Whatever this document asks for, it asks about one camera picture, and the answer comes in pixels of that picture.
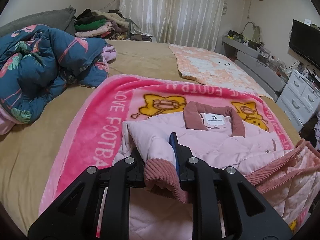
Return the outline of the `pink quilted jacket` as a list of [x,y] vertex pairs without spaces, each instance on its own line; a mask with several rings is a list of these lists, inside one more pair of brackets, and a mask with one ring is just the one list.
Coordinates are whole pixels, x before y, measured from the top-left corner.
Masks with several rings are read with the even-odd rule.
[[236,168],[293,232],[319,193],[319,152],[306,140],[286,150],[275,132],[243,121],[231,107],[189,102],[183,111],[122,124],[121,160],[138,150],[145,190],[132,190],[131,239],[191,239],[191,198],[178,182],[171,133],[216,168]]

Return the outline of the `pile of assorted clothes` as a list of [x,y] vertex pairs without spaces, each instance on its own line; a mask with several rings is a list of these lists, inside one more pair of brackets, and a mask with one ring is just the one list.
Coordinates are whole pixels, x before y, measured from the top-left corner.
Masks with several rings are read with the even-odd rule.
[[74,27],[75,36],[80,38],[156,42],[156,38],[141,32],[138,25],[117,9],[109,12],[86,9],[75,19]]

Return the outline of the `tan bed sheet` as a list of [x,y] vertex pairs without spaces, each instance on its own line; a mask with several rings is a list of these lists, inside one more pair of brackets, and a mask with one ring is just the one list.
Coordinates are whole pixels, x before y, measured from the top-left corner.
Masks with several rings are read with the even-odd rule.
[[[155,100],[173,101],[182,111],[190,101],[215,107],[256,104],[286,149],[300,136],[283,110],[265,96],[180,77],[168,44],[113,41],[117,55],[98,88],[74,86],[48,103],[31,125],[16,125],[1,136],[1,203],[22,232],[86,167],[112,164],[122,140],[122,123],[145,120]],[[50,196],[44,197],[49,190]]]

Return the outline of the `pink cartoon fleece blanket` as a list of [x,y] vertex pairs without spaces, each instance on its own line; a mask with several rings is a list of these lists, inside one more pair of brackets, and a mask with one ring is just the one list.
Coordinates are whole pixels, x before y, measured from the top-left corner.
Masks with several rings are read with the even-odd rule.
[[148,189],[133,190],[131,239],[191,239],[191,206],[174,181],[169,146],[182,145],[210,166],[235,167],[297,232],[319,192],[319,154],[293,144],[257,95],[220,86],[115,75],[85,101],[55,158],[39,211],[87,167],[107,168],[134,146],[147,162]]

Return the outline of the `lilac cloth on chair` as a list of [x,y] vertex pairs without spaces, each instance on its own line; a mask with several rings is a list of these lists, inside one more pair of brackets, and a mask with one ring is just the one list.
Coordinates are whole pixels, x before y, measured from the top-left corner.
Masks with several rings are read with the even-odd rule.
[[316,150],[320,150],[320,111],[317,113],[317,123],[314,126],[315,138],[316,138]]

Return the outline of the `white drawer cabinet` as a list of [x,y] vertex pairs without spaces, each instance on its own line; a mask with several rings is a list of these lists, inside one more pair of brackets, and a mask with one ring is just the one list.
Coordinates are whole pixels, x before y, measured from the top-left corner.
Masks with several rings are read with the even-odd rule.
[[319,101],[319,89],[294,69],[276,103],[300,132],[319,111]]

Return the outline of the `peach white patterned blanket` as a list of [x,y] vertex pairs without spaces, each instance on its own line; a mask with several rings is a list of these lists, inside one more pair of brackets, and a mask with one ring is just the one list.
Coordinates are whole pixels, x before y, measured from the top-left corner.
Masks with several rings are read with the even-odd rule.
[[226,56],[202,48],[169,45],[184,79],[271,98],[258,83]]

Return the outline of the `blue flamingo print duvet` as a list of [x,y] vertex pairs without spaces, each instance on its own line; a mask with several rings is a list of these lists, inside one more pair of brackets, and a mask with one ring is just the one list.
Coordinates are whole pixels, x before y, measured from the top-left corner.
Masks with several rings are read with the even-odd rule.
[[116,54],[102,38],[75,37],[42,24],[1,37],[1,134],[35,122],[69,85],[98,87]]

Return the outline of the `black flat screen television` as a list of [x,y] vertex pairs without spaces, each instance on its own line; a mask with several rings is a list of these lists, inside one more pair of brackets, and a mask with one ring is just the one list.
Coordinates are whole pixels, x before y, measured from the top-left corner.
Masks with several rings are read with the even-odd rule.
[[289,47],[319,69],[319,30],[293,20]]

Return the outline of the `grey pillow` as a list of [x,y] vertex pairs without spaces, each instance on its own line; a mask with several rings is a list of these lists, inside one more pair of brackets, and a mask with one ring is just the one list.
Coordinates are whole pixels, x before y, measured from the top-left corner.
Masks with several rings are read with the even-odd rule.
[[34,24],[44,24],[51,28],[60,29],[71,35],[75,35],[75,14],[76,10],[69,6],[61,10],[51,10],[24,16],[23,18],[19,18],[2,26],[1,37]]

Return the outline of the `white striped curtain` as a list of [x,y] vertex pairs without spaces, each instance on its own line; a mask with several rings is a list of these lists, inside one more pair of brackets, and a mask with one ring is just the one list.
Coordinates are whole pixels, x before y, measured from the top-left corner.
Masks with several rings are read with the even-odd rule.
[[225,0],[120,0],[119,11],[132,21],[131,33],[213,51]]

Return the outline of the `grey wall shelf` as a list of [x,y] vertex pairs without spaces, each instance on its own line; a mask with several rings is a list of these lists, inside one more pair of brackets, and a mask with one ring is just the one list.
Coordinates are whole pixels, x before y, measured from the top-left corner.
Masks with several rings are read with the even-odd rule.
[[259,53],[226,35],[222,37],[222,44],[223,53],[233,59],[274,101],[277,101],[286,82],[271,68],[258,61]]

